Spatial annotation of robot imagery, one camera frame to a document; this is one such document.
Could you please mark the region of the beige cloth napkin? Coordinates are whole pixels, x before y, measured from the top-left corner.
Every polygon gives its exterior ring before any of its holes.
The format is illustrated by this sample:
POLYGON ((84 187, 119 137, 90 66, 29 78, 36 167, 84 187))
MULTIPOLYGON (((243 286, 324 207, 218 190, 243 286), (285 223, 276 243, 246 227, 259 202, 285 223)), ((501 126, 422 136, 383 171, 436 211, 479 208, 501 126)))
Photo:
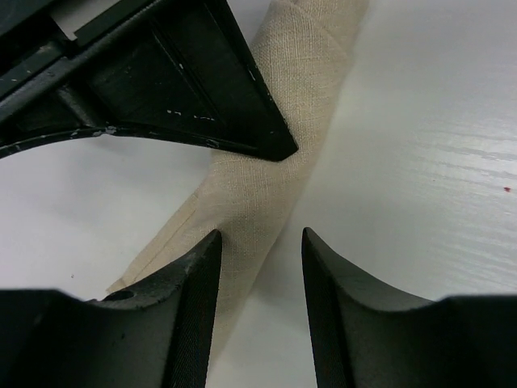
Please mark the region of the beige cloth napkin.
POLYGON ((251 44, 298 151, 267 162, 216 150, 200 186, 132 260, 111 291, 223 237, 210 387, 316 384, 300 234, 283 235, 334 116, 365 1, 274 1, 251 44))

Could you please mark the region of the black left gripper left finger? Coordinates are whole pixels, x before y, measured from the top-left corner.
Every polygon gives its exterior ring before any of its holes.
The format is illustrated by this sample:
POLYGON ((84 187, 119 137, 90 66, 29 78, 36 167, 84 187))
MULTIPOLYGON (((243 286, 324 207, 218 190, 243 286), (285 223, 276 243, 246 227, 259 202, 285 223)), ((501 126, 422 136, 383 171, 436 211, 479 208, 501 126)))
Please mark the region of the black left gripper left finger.
POLYGON ((53 289, 2 291, 2 386, 204 386, 221 253, 214 230, 101 301, 53 289))

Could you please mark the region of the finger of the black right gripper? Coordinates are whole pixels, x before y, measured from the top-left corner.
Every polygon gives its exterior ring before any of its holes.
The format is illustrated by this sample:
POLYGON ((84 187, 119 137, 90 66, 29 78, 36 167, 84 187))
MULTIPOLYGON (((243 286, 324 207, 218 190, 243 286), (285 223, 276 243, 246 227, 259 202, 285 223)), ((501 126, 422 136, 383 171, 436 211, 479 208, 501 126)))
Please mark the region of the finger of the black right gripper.
POLYGON ((150 94, 89 101, 65 86, 42 101, 1 99, 1 155, 112 135, 178 142, 278 162, 297 144, 225 1, 155 1, 150 94))

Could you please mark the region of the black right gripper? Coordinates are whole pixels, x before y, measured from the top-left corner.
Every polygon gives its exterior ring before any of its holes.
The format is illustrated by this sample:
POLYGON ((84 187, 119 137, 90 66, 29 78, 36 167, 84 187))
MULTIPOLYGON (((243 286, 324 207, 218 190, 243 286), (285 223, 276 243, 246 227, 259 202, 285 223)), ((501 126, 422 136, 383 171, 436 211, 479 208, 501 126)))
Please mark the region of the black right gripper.
POLYGON ((155 91, 155 1, 3 1, 1 99, 42 101, 70 86, 89 101, 155 91))

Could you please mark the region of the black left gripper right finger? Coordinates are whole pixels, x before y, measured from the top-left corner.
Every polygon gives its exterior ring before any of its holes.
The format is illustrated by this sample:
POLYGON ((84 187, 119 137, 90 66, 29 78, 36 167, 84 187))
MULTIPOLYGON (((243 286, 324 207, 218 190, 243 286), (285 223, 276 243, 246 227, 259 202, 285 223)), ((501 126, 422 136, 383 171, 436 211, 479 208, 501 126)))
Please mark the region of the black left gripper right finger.
POLYGON ((515 296, 432 302, 375 278, 310 228, 301 254, 318 386, 515 386, 515 296))

